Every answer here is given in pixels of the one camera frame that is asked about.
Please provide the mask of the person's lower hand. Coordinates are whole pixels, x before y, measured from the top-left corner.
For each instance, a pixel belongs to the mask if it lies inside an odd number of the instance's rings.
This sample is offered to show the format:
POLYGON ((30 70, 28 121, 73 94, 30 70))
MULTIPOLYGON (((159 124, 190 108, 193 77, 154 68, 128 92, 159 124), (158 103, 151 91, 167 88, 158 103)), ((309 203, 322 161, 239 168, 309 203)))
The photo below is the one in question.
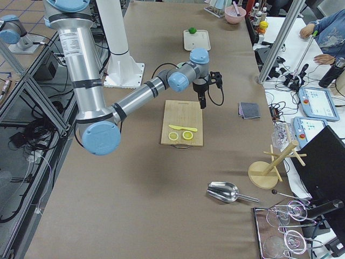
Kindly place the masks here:
POLYGON ((320 54, 313 58, 313 61, 319 65, 331 65, 335 60, 336 58, 329 54, 320 54))

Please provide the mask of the person's upper hand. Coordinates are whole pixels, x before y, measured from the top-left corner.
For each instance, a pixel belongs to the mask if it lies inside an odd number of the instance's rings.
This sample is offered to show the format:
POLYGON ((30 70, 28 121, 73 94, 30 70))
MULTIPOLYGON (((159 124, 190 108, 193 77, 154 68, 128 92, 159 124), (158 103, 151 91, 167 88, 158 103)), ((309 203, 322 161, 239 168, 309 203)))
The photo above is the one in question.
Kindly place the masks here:
POLYGON ((308 38, 310 35, 313 34, 315 28, 315 24, 309 23, 304 28, 302 28, 299 32, 299 35, 302 39, 308 38))

